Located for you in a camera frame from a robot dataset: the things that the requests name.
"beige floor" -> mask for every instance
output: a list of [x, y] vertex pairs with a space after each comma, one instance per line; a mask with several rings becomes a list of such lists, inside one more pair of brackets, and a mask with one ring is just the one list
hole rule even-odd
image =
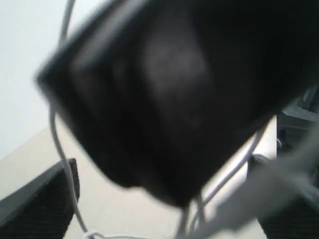
[[[79, 207], [88, 228], [98, 229], [108, 235], [129, 234], [153, 239], [171, 238], [179, 217], [177, 209], [154, 200], [143, 190], [126, 191], [111, 183], [88, 160], [67, 130], [61, 125], [58, 129], [66, 154], [77, 159], [81, 184]], [[275, 148], [276, 121], [273, 120], [256, 152], [270, 156], [275, 154]], [[209, 182], [206, 191], [233, 167], [243, 153], [244, 150], [240, 150], [230, 160]], [[58, 160], [49, 130], [46, 129], [0, 162], [0, 199], [32, 180]], [[218, 202], [245, 179], [245, 170], [246, 168], [243, 168], [217, 195], [208, 207], [209, 212], [212, 212]], [[65, 238], [82, 238], [80, 228], [74, 219]], [[226, 232], [214, 238], [264, 239], [265, 236], [257, 222], [252, 222], [236, 234]]]

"white wall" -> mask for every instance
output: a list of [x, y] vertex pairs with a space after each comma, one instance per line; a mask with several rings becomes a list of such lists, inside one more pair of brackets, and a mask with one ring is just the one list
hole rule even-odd
[[[70, 31], [106, 0], [78, 0]], [[0, 0], [0, 160], [47, 126], [35, 85], [57, 45], [66, 0]]]

